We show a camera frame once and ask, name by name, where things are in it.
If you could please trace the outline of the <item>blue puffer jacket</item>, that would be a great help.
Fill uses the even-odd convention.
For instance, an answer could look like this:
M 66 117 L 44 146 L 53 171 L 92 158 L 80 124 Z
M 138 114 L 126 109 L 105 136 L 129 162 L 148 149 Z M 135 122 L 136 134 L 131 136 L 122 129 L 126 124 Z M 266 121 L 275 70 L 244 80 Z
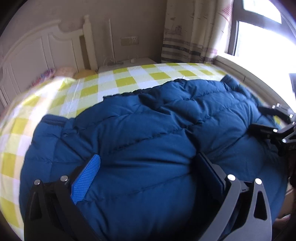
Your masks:
M 252 123 L 276 127 L 259 106 L 227 75 L 107 96 L 75 118 L 46 115 L 25 155 L 21 214 L 36 179 L 56 181 L 98 155 L 100 168 L 77 208 L 101 240 L 194 240 L 222 203 L 200 170 L 201 152 L 239 180 L 260 178 L 276 219 L 287 170 L 274 145 L 247 131 Z

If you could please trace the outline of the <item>striped boat print curtain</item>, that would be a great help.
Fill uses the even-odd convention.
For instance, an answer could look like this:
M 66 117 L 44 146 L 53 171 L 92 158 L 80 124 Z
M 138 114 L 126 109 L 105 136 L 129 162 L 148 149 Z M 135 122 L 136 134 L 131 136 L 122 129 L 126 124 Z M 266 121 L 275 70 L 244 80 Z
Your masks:
M 213 63 L 229 43 L 233 1 L 168 1 L 163 63 Z

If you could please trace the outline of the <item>yellow checked bed sheet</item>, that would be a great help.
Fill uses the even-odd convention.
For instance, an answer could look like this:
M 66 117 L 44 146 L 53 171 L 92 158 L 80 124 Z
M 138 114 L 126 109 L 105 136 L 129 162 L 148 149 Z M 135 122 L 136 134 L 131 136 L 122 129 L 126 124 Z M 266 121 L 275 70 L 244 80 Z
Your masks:
M 177 78 L 219 81 L 225 75 L 225 70 L 210 64 L 150 64 L 78 80 L 56 77 L 17 96 L 1 115 L 1 212 L 14 234 L 23 238 L 20 173 L 33 132 L 45 114 L 74 118 L 108 95 L 154 87 Z

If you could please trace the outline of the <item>floral patterned pillow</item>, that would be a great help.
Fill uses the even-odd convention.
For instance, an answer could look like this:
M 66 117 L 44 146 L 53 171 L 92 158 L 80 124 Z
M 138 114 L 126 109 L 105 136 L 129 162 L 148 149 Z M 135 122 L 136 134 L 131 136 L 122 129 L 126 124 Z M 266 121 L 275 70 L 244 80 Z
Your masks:
M 28 89 L 31 89 L 34 86 L 37 86 L 44 81 L 47 81 L 54 77 L 56 70 L 54 68 L 46 70 L 44 73 L 42 73 L 39 77 L 37 77 L 36 80 L 32 81 L 30 85 L 28 86 Z

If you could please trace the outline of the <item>cream textured pillow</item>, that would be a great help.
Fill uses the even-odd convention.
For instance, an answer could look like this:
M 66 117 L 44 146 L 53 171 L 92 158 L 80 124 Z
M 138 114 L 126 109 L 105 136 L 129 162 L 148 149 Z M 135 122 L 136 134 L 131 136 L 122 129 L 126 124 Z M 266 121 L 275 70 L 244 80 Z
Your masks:
M 77 70 L 73 67 L 61 67 L 55 71 L 54 76 L 55 77 L 60 76 L 60 77 L 73 78 L 74 75 L 76 74 L 76 72 L 77 72 Z

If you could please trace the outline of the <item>yellow pillow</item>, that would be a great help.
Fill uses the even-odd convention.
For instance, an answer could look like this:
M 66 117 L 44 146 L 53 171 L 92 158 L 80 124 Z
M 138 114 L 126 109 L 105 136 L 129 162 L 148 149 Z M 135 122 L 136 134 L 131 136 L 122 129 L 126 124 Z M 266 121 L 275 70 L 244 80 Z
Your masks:
M 97 74 L 97 73 L 94 70 L 84 69 L 84 70 L 81 70 L 81 71 L 75 73 L 73 78 L 74 79 L 81 79 L 81 78 L 85 78 L 85 77 L 92 76 L 95 74 Z

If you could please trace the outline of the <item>white bedside table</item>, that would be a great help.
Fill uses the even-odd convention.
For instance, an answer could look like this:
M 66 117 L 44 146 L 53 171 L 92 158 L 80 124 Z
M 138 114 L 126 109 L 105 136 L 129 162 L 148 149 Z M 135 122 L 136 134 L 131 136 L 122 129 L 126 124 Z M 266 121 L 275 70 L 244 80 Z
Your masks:
M 99 67 L 98 73 L 116 70 L 120 68 L 128 68 L 140 65 L 156 64 L 151 58 L 132 58 L 130 60 L 119 61 L 117 63 L 110 62 Z

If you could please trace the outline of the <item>white wooden headboard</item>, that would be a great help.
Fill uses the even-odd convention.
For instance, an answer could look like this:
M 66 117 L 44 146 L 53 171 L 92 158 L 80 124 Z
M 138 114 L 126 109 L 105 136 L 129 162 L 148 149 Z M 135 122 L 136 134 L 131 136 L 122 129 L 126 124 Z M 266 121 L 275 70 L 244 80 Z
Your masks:
M 7 107 L 47 69 L 72 67 L 76 71 L 97 70 L 90 18 L 82 28 L 63 32 L 54 20 L 25 33 L 1 62 L 1 104 Z

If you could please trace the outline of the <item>window frame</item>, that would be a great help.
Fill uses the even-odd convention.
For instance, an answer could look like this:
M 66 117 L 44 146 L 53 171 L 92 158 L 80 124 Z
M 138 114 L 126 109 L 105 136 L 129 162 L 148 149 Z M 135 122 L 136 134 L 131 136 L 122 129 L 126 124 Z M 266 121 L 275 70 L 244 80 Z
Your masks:
M 295 29 L 276 1 L 233 2 L 226 58 L 278 94 L 295 91 Z

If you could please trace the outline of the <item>wall socket plate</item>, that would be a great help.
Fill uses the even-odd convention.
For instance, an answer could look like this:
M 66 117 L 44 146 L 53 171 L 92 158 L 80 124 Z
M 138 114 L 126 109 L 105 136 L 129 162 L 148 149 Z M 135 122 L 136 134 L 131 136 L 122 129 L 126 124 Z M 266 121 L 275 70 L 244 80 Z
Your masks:
M 138 36 L 122 37 L 120 39 L 120 44 L 121 46 L 138 45 L 139 44 Z

